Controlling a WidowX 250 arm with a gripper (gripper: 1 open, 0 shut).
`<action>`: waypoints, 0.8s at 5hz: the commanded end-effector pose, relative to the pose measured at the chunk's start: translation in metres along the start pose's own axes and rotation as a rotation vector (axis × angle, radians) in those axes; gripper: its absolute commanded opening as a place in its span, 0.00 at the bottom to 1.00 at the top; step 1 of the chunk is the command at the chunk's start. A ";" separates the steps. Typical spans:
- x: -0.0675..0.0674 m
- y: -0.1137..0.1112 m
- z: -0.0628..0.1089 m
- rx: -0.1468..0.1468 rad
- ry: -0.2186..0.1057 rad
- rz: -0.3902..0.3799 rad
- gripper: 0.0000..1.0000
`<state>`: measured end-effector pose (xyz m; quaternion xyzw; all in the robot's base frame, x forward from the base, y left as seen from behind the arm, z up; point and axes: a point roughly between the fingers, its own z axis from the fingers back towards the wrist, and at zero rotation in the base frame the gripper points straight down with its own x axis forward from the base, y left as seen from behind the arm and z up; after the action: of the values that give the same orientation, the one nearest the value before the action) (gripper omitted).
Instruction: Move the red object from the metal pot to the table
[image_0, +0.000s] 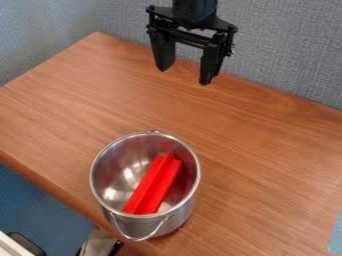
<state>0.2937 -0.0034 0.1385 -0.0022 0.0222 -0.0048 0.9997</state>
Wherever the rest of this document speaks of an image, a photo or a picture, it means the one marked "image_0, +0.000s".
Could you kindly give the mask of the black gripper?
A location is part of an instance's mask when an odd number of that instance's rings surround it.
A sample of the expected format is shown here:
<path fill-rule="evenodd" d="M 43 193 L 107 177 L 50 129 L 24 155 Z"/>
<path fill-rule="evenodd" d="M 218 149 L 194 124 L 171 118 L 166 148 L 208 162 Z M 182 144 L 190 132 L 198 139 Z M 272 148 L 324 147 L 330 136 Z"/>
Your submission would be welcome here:
<path fill-rule="evenodd" d="M 217 31 L 204 48 L 200 78 L 202 85 L 209 85 L 220 74 L 225 55 L 234 54 L 234 35 L 238 32 L 238 27 L 218 17 L 217 9 L 218 0 L 173 0 L 171 7 L 150 5 L 146 8 L 151 15 L 170 20 L 187 30 Z M 155 64 L 158 69 L 165 72 L 175 63 L 175 41 L 167 31 L 155 27 L 149 28 L 149 35 Z"/>

